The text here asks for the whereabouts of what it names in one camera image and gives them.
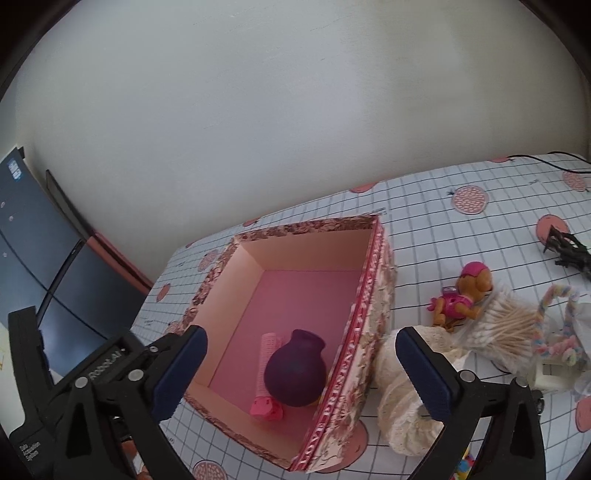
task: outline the cotton swab bundle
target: cotton swab bundle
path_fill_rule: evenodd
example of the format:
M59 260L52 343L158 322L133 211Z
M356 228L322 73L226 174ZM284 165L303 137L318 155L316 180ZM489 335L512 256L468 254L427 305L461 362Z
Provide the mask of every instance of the cotton swab bundle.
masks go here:
M510 288L499 286L479 317L458 333L456 343L502 364L513 374L524 374L532 359L536 311L535 305L521 300Z

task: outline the black plastic toy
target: black plastic toy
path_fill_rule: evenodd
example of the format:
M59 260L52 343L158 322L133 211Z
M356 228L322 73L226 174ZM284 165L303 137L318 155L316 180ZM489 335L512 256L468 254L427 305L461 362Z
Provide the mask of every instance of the black plastic toy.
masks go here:
M560 259L555 263L563 267L574 267L585 277L591 280L591 254L587 247L572 233L562 233L557 228L551 226L546 238L544 252L552 250L558 253Z

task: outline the pink foam roller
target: pink foam roller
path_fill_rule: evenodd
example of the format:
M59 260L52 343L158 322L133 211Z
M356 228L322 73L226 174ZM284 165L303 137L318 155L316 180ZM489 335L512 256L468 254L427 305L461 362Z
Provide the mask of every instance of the pink foam roller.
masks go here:
M259 353L259 366L256 374L255 401L252 403L250 414L264 420L281 420L283 408L281 404L272 398L265 386L264 374L267 362L281 347L281 337L276 333L266 333L261 337L261 351Z

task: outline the white wall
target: white wall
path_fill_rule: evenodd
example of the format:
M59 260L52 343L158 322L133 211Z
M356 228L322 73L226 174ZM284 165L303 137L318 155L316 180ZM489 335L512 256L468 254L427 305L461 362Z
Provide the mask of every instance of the white wall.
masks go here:
M588 138L574 61L518 0L83 0L17 81L30 160L152 278L263 213Z
M17 83L12 82L0 101L0 160L12 151L17 142Z

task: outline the toy figure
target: toy figure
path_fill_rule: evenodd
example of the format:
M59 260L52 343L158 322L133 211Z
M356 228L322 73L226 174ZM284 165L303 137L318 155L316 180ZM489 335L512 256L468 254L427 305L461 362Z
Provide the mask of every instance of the toy figure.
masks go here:
M455 287L443 287L439 298L432 298L427 310L433 312L433 326L453 332L465 318L476 319L480 309L474 304L492 290L492 274L482 262L464 266Z
M487 292L492 290L492 273L482 262L470 262L462 268L456 288L461 295L472 299L474 303L481 301Z

